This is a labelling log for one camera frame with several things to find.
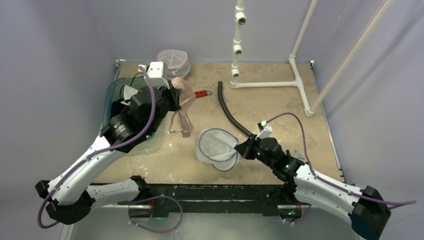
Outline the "white mesh laundry bag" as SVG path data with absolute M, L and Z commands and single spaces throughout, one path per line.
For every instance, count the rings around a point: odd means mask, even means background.
M 208 128 L 196 136 L 194 151 L 200 162 L 211 164 L 221 172 L 228 172 L 240 161 L 240 154 L 235 150 L 239 143 L 238 138 L 227 130 Z

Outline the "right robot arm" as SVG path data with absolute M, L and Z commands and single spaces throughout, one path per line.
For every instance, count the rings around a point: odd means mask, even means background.
M 348 185 L 311 168 L 311 164 L 283 151 L 273 137 L 248 139 L 234 149 L 246 160 L 258 160 L 289 184 L 280 196 L 288 204 L 296 200 L 316 206 L 350 224 L 366 240 L 380 239 L 391 210 L 374 187 Z

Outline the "pink trimmed mesh laundry bag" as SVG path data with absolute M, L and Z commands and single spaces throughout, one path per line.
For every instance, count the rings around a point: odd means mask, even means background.
M 156 60 L 158 62 L 164 62 L 164 64 L 167 66 L 165 76 L 169 79 L 175 77 L 185 78 L 191 69 L 191 64 L 189 63 L 189 56 L 183 50 L 162 50 L 157 54 Z

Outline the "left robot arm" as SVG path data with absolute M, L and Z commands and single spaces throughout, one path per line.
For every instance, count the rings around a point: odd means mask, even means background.
M 120 113 L 101 129 L 89 149 L 64 173 L 53 180 L 41 180 L 35 188 L 43 199 L 37 215 L 47 211 L 55 224 L 71 225 L 90 211 L 119 202 L 146 203 L 151 189 L 143 177 L 105 185 L 93 185 L 109 165 L 155 133 L 168 112 L 180 109 L 181 92 L 174 87 L 142 87 L 130 97 Z

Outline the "pink lace bra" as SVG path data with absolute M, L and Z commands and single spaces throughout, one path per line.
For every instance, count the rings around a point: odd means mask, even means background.
M 170 134 L 181 133 L 183 138 L 189 138 L 193 133 L 193 124 L 188 116 L 188 110 L 196 100 L 196 94 L 182 77 L 173 78 L 171 84 L 179 91 L 178 106 L 180 109 L 172 114 L 168 132 Z M 180 129 L 172 129 L 176 116 Z

